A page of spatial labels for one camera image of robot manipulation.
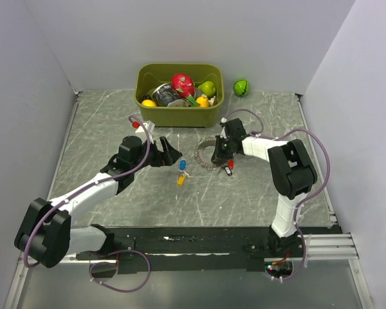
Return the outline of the red key tag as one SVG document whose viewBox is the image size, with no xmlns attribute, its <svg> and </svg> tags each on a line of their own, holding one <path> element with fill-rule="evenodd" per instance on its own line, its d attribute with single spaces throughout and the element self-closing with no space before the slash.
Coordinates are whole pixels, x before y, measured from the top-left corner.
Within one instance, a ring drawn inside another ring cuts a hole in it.
<svg viewBox="0 0 386 309">
<path fill-rule="evenodd" d="M 234 161 L 233 160 L 229 160 L 228 161 L 228 167 L 232 170 L 234 168 Z"/>
</svg>

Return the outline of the blue key tag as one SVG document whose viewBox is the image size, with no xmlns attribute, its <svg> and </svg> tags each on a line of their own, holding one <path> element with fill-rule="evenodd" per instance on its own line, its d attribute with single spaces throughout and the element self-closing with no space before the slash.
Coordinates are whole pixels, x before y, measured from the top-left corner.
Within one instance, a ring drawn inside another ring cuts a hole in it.
<svg viewBox="0 0 386 309">
<path fill-rule="evenodd" d="M 186 169 L 187 162 L 185 160 L 181 160 L 179 163 L 179 170 L 184 171 Z"/>
</svg>

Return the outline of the yellow key tag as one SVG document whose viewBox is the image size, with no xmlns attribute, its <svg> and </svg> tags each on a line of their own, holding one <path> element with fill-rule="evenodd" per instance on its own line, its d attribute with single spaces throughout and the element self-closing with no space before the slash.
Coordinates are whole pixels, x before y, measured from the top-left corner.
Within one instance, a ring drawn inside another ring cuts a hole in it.
<svg viewBox="0 0 386 309">
<path fill-rule="evenodd" d="M 177 180 L 177 186 L 182 186 L 184 184 L 184 181 L 185 181 L 185 176 L 184 175 L 179 176 Z"/>
</svg>

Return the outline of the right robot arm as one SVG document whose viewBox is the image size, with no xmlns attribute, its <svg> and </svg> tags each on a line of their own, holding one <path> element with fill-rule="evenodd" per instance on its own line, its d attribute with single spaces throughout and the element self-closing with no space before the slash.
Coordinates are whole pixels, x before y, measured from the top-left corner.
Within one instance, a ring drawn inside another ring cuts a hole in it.
<svg viewBox="0 0 386 309">
<path fill-rule="evenodd" d="M 270 226 L 268 249 L 274 256 L 283 256 L 297 239 L 298 203 L 317 182 L 317 172 L 305 145 L 299 139 L 288 142 L 252 136 L 238 118 L 223 118 L 220 125 L 222 131 L 216 136 L 211 158 L 214 165 L 227 166 L 235 154 L 260 158 L 270 164 L 278 202 Z"/>
</svg>

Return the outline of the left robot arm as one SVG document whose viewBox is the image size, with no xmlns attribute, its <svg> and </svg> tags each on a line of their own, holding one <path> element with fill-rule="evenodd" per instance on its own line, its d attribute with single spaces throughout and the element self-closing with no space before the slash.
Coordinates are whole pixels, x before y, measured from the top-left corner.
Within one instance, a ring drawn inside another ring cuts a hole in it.
<svg viewBox="0 0 386 309">
<path fill-rule="evenodd" d="M 72 224 L 92 207 L 124 191 L 134 181 L 136 171 L 146 166 L 172 166 L 182 157 L 164 136 L 160 142 L 162 150 L 151 139 L 127 136 L 92 179 L 50 201 L 33 200 L 14 241 L 24 253 L 24 265 L 52 268 L 64 256 L 81 252 L 93 252 L 101 259 L 110 257 L 116 247 L 113 232 L 98 224 L 77 229 Z"/>
</svg>

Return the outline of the yellow lemon toy left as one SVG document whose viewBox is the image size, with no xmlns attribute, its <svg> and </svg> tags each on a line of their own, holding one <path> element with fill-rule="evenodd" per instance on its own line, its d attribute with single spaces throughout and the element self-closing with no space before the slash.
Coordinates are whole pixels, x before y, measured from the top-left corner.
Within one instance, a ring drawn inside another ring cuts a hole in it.
<svg viewBox="0 0 386 309">
<path fill-rule="evenodd" d="M 145 106 L 145 107 L 156 107 L 156 103 L 155 101 L 153 100 L 150 100 L 150 99 L 145 99 L 142 101 L 142 105 Z"/>
</svg>

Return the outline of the yellow lemon toy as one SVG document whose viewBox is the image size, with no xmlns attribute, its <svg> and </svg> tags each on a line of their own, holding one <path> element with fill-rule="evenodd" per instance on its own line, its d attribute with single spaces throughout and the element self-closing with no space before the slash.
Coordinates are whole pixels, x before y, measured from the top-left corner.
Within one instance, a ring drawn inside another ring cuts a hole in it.
<svg viewBox="0 0 386 309">
<path fill-rule="evenodd" d="M 150 100 L 150 99 L 145 99 L 142 101 L 142 105 L 145 106 L 145 107 L 156 107 L 156 103 L 155 101 L 153 100 Z"/>
<path fill-rule="evenodd" d="M 210 101 L 207 97 L 200 96 L 196 99 L 196 102 L 201 108 L 208 108 L 210 106 Z"/>
</svg>

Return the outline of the yellow lemon toy right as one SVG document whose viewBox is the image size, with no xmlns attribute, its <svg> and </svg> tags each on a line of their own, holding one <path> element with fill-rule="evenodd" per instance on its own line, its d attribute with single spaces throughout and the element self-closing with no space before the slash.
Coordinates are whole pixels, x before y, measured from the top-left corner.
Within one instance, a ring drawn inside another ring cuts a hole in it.
<svg viewBox="0 0 386 309">
<path fill-rule="evenodd" d="M 201 108 L 208 108 L 210 106 L 210 101 L 207 97 L 200 96 L 196 99 L 196 102 Z"/>
</svg>

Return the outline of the red dragon fruit toy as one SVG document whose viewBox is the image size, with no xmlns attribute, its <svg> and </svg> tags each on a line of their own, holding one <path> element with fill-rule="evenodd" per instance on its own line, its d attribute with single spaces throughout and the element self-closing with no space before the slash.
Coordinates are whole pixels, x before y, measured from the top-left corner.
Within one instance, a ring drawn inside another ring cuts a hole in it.
<svg viewBox="0 0 386 309">
<path fill-rule="evenodd" d="M 186 74 L 175 74 L 171 81 L 173 89 L 182 98 L 188 98 L 196 94 L 195 84 L 191 77 Z"/>
</svg>

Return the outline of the green pear toy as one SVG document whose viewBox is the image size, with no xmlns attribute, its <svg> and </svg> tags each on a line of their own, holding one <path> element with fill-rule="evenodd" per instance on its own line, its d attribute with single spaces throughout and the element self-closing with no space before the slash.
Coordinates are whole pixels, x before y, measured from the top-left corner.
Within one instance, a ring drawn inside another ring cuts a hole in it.
<svg viewBox="0 0 386 309">
<path fill-rule="evenodd" d="M 213 97 L 216 94 L 216 85 L 209 80 L 199 85 L 198 89 L 207 97 Z"/>
</svg>

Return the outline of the green watermelon toy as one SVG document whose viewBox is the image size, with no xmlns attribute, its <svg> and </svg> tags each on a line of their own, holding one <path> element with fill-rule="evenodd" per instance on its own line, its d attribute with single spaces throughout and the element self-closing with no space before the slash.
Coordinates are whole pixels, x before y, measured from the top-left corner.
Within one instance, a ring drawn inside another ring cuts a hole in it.
<svg viewBox="0 0 386 309">
<path fill-rule="evenodd" d="M 238 97 L 244 97 L 250 91 L 250 83 L 246 79 L 237 80 L 234 83 L 233 91 Z"/>
</svg>

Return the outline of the olive green plastic bin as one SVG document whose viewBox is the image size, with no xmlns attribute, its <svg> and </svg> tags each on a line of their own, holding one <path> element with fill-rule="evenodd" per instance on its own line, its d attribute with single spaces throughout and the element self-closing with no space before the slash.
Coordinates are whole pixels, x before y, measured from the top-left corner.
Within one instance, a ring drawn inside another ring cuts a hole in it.
<svg viewBox="0 0 386 309">
<path fill-rule="evenodd" d="M 214 85 L 209 105 L 196 99 L 206 92 L 200 86 Z M 221 70 L 211 64 L 152 63 L 138 72 L 134 100 L 144 120 L 160 127 L 212 127 L 219 121 L 225 98 Z"/>
</svg>

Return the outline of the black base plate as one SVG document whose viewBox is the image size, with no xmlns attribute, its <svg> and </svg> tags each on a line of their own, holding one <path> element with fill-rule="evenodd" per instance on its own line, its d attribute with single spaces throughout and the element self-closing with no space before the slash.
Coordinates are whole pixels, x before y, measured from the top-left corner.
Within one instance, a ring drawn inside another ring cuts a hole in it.
<svg viewBox="0 0 386 309">
<path fill-rule="evenodd" d="M 107 248 L 78 260 L 118 262 L 119 274 L 153 271 L 263 272 L 265 259 L 301 258 L 302 240 L 280 239 L 268 227 L 111 227 Z"/>
</svg>

